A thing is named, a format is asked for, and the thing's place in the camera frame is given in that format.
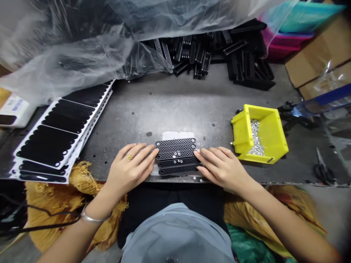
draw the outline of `silver bracelet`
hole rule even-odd
[[[86,204],[84,206],[83,211],[80,214],[85,221],[93,222],[93,223],[101,223],[101,222],[106,221],[107,219],[109,219],[111,217],[111,215],[112,215],[112,212],[111,212],[107,217],[105,217],[103,219],[93,219],[93,218],[87,216],[87,214],[85,213],[85,208],[87,207],[87,205],[88,204]]]

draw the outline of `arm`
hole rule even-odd
[[[235,191],[252,205],[298,262],[342,262],[340,254],[322,236],[248,175],[231,150],[218,147],[200,152],[194,154],[205,165],[198,167],[202,175]]]
[[[111,165],[105,185],[85,209],[89,217],[97,220],[107,217],[124,194],[149,176],[154,168],[158,149],[154,150],[153,145],[145,146],[146,144],[129,144],[119,151]],[[125,157],[126,154],[134,158],[130,160]],[[81,262],[87,255],[88,247],[101,225],[102,222],[95,223],[80,219],[63,231],[37,263]]]

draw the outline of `finger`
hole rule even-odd
[[[136,146],[134,146],[132,149],[130,149],[128,151],[127,155],[130,155],[130,156],[132,156],[134,158],[136,156],[136,154],[138,153],[138,151],[143,149],[145,146],[146,146],[146,144],[137,144]],[[131,161],[127,157],[124,157],[124,159],[127,160],[128,162]]]
[[[155,160],[159,149],[154,149],[148,157],[146,157],[137,167],[136,170],[139,174],[142,174],[146,168]]]
[[[198,151],[194,151],[194,155],[196,158],[199,159],[200,162],[202,162],[207,169],[209,169],[212,173],[216,173],[218,171],[218,168],[208,161],[205,157],[203,157]]]
[[[137,167],[148,154],[155,148],[154,145],[148,145],[142,149],[134,158],[131,160],[131,165]]]
[[[208,180],[210,180],[211,182],[213,182],[214,184],[217,184],[219,185],[216,177],[208,170],[206,169],[205,167],[202,167],[202,166],[198,166],[196,167],[196,169],[198,169],[200,171],[200,173],[206,177]]]
[[[222,146],[217,147],[217,149],[221,150],[226,156],[228,156],[230,159],[235,159],[236,156],[233,154],[233,152],[227,148],[224,148]]]
[[[127,144],[126,146],[124,146],[122,149],[120,149],[120,151],[118,152],[115,160],[122,160],[123,156],[125,156],[125,154],[132,149],[136,144]]]
[[[208,150],[210,150],[215,156],[220,158],[222,161],[228,161],[229,158],[219,149],[210,147]]]
[[[148,176],[151,174],[151,172],[154,169],[154,163],[155,163],[155,159],[152,160],[152,162],[149,164],[149,166],[146,168],[146,170],[142,173],[142,175],[138,179],[138,184],[141,184],[142,182],[144,182],[146,180],[146,178],[148,178]]]
[[[211,163],[213,163],[217,167],[219,167],[223,163],[223,161],[220,158],[218,158],[217,156],[215,156],[213,152],[211,152],[205,148],[201,148],[200,153],[203,156],[205,156],[205,158],[207,160],[209,160]]]

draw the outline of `green bag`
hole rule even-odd
[[[276,263],[274,253],[257,238],[242,228],[227,224],[231,248],[240,263]]]

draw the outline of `black pants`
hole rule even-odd
[[[128,193],[128,202],[118,228],[120,248],[144,220],[173,203],[184,203],[229,234],[223,219],[224,191],[214,184],[143,183]]]

